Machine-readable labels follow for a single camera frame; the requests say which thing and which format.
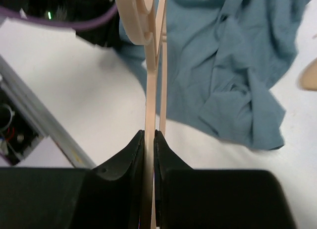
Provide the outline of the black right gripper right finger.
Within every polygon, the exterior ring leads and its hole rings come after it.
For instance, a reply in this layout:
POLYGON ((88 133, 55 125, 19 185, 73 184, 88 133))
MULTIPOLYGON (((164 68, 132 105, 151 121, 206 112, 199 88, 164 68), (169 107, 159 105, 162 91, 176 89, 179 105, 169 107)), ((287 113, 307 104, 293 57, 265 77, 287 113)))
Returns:
POLYGON ((193 169, 155 133, 157 225, 162 229, 294 229, 277 178, 266 170, 193 169))

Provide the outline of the blue t shirt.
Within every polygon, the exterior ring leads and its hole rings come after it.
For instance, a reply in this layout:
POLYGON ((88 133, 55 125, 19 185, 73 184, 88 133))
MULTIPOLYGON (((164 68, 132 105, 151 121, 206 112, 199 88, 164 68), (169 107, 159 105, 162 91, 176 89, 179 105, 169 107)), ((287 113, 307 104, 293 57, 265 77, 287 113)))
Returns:
POLYGON ((166 0, 167 117, 258 150, 284 145, 270 88, 310 0, 166 0))

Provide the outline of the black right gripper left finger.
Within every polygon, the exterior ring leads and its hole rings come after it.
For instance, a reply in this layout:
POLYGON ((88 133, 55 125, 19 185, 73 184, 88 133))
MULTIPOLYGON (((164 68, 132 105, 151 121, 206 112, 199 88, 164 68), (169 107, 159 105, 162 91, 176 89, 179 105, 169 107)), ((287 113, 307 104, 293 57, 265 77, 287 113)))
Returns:
POLYGON ((1 168, 3 229, 136 229, 144 132, 93 169, 1 168))

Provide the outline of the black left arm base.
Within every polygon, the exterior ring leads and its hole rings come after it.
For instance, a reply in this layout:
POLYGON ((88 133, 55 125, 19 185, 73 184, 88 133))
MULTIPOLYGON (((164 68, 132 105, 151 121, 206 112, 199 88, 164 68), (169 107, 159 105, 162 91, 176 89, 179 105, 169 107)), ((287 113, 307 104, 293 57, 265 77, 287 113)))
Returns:
POLYGON ((14 166, 25 160, 43 136, 30 124, 19 107, 0 90, 0 157, 14 166))

